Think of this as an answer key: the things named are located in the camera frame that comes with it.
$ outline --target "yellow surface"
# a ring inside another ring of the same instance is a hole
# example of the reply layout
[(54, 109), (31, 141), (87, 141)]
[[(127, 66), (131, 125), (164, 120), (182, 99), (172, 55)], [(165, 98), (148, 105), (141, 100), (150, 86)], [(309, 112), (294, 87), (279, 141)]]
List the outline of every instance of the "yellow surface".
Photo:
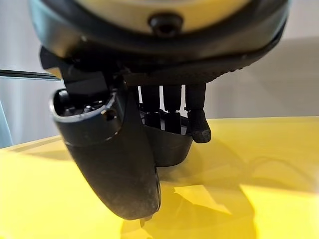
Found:
[(210, 126), (211, 143), (159, 170), (150, 220), (113, 215), (59, 137), (0, 150), (0, 238), (318, 239), (319, 118)]

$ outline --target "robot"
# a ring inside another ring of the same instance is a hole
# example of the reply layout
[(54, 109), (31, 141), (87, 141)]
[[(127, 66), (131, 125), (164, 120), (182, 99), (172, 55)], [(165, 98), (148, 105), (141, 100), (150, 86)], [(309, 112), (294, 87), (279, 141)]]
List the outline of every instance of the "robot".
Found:
[(193, 141), (211, 140), (206, 84), (271, 51), (290, 2), (29, 1), (43, 68), (65, 85), (49, 104), (54, 122), (114, 214), (134, 220), (159, 210), (157, 167), (178, 165)]

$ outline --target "white wall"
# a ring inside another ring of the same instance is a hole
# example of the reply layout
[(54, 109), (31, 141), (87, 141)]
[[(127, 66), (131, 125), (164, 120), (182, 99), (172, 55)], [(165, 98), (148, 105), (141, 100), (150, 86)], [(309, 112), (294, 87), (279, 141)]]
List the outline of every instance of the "white wall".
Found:
[[(208, 118), (318, 115), (319, 0), (294, 0), (284, 40), (267, 57), (207, 86)], [(43, 71), (27, 0), (0, 0), (0, 69)], [(59, 82), (1, 80), (14, 143), (57, 134), (47, 109)]]

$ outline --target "plastic part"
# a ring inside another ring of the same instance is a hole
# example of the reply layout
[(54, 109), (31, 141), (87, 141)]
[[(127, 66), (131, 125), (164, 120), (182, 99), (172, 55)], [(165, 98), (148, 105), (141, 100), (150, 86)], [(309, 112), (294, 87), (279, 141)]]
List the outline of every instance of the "plastic part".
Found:
[(186, 159), (193, 142), (191, 135), (171, 133), (146, 125), (145, 132), (157, 167), (175, 166)]
[(125, 109), (125, 117), (113, 135), (103, 130), (109, 128), (110, 121), (100, 111), (70, 120), (57, 117), (52, 110), (69, 152), (94, 192), (116, 215), (134, 220), (157, 212), (160, 185), (133, 94), (120, 105)]

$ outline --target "black plastic housing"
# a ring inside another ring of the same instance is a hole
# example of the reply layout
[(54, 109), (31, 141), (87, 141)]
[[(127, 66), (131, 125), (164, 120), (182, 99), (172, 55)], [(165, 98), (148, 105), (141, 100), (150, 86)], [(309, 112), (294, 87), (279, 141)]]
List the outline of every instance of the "black plastic housing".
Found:
[[(192, 137), (144, 125), (132, 93), (119, 89), (103, 107), (64, 117), (59, 90), (51, 105), (54, 121), (83, 176), (116, 215), (134, 220), (160, 207), (156, 166), (183, 162)], [(106, 117), (111, 111), (112, 118)]]

